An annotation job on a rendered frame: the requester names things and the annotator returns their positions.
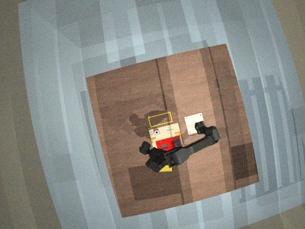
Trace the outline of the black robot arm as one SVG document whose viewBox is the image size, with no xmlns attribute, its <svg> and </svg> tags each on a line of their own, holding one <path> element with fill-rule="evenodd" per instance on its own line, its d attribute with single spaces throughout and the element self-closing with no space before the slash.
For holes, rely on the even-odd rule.
<svg viewBox="0 0 305 229">
<path fill-rule="evenodd" d="M 150 158 L 145 165 L 155 173 L 167 165 L 169 168 L 176 167 L 186 161 L 190 155 L 218 143 L 220 139 L 216 126 L 206 127 L 204 121 L 195 123 L 195 130 L 198 134 L 205 134 L 205 137 L 185 147 L 179 146 L 168 151 L 163 150 L 157 158 L 149 155 Z"/>
</svg>

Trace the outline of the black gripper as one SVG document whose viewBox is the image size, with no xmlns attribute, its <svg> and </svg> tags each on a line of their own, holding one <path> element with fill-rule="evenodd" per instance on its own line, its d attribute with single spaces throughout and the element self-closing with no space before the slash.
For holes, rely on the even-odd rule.
<svg viewBox="0 0 305 229">
<path fill-rule="evenodd" d="M 141 147 L 139 147 L 139 152 L 146 155 L 146 154 L 149 154 L 149 155 L 152 155 L 154 157 L 158 157 L 161 153 L 161 151 L 163 151 L 161 148 L 156 148 L 156 147 L 153 147 L 153 149 L 150 150 L 150 147 L 151 145 L 147 142 L 143 142 Z"/>
</svg>

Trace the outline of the yellow block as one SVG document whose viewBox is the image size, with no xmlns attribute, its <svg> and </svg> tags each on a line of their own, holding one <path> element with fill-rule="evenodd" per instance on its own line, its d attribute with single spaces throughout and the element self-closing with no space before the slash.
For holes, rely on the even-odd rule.
<svg viewBox="0 0 305 229">
<path fill-rule="evenodd" d="M 162 170 L 160 170 L 160 172 L 166 172 L 166 171 L 172 171 L 172 167 L 169 168 L 169 166 L 167 165 L 167 166 L 164 166 L 164 167 L 162 168 Z"/>
</svg>

